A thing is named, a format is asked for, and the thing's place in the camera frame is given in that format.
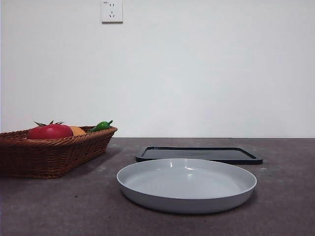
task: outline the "green pepper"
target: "green pepper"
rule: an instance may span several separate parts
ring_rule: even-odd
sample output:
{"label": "green pepper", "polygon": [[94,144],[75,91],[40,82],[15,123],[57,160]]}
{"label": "green pepper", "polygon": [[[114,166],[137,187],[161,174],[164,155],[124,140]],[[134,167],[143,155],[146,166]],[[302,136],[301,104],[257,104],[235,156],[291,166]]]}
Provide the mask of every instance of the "green pepper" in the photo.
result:
{"label": "green pepper", "polygon": [[112,122],[112,120],[110,122],[102,121],[101,123],[98,123],[93,129],[89,130],[88,133],[109,129]]}

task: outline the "tomato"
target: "tomato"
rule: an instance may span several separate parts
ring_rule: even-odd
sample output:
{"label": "tomato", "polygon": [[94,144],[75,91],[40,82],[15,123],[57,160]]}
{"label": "tomato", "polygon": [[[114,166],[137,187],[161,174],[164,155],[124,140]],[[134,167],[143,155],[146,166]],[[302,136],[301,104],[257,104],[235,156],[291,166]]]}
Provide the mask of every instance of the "tomato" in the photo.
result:
{"label": "tomato", "polygon": [[73,136],[72,129],[64,124],[49,124],[30,129],[27,139],[60,139]]}

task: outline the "gray countertop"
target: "gray countertop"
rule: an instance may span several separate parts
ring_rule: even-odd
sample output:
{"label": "gray countertop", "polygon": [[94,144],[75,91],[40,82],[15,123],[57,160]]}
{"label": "gray countertop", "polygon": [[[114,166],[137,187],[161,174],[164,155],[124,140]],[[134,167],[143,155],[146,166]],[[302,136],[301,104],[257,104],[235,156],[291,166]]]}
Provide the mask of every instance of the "gray countertop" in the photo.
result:
{"label": "gray countertop", "polygon": [[[241,147],[264,159],[243,205],[204,215],[128,200],[116,173],[144,146]],[[0,178],[1,236],[315,235],[315,139],[112,138],[107,153],[59,179]]]}

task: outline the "black tray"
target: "black tray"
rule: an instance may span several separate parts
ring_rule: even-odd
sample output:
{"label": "black tray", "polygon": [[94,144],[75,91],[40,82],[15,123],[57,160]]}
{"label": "black tray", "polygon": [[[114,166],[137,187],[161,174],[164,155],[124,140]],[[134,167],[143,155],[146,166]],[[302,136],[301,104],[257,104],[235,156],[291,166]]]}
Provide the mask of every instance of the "black tray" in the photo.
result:
{"label": "black tray", "polygon": [[239,147],[144,147],[136,161],[149,161],[166,158],[189,158],[219,161],[227,164],[262,164],[262,158]]}

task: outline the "plate rim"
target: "plate rim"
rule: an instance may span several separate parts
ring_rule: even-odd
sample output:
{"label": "plate rim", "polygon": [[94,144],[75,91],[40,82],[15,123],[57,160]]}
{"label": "plate rim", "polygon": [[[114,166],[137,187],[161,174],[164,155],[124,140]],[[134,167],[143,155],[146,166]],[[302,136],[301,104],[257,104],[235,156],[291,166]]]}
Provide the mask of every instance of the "plate rim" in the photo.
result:
{"label": "plate rim", "polygon": [[[217,198],[209,198],[209,197],[205,197],[205,198],[176,198],[176,197],[159,196],[159,195],[154,195],[154,194],[149,194],[149,193],[144,193],[144,192],[136,191],[136,190],[134,190],[134,189],[132,189],[132,188],[127,187],[127,186],[126,186],[124,183],[122,183],[122,182],[119,180],[119,178],[118,178],[119,173],[122,172],[125,168],[128,168],[128,167],[130,167],[130,166],[133,166],[133,165],[136,165],[136,164],[145,163],[145,162],[150,162],[150,161],[156,161],[156,162],[157,162],[157,161],[165,161],[165,160],[196,160],[196,161],[201,161],[201,162],[202,162],[202,161],[206,161],[206,162],[211,162],[211,163],[217,163],[217,164],[219,164],[219,165],[222,164],[222,165],[233,166],[234,168],[241,169],[242,171],[245,171],[245,172],[247,172],[250,176],[252,176],[253,179],[254,179],[254,184],[253,184],[252,187],[250,187],[250,188],[248,188],[248,189],[246,189],[246,190],[244,190],[244,191],[242,191],[242,192],[240,192],[240,193],[238,193],[238,194],[227,195],[227,196],[222,196],[222,197],[217,197]],[[241,167],[238,167],[238,166],[235,166],[235,165],[231,165],[231,164],[227,164],[227,163],[223,163],[223,162],[218,162],[218,161],[192,159],[192,158],[165,158],[165,159],[155,159],[155,160],[148,160],[148,161],[136,162],[136,163],[127,165],[127,166],[123,167],[122,169],[120,169],[120,170],[117,172],[117,174],[116,174],[116,179],[117,179],[118,183],[119,183],[121,186],[123,186],[123,187],[129,189],[130,191],[133,191],[133,192],[136,192],[136,193],[139,193],[139,194],[144,194],[144,195],[147,195],[147,196],[152,196],[152,197],[167,198],[167,199],[176,199],[176,200],[214,200],[214,199],[224,199],[224,198],[236,197],[236,196],[240,196],[240,195],[242,195],[242,194],[245,194],[245,193],[248,193],[248,192],[252,191],[252,190],[256,187],[256,185],[257,185],[257,178],[256,178],[256,176],[255,176],[253,173],[251,173],[250,171],[245,170],[245,169],[243,169],[243,168],[241,168]]]}

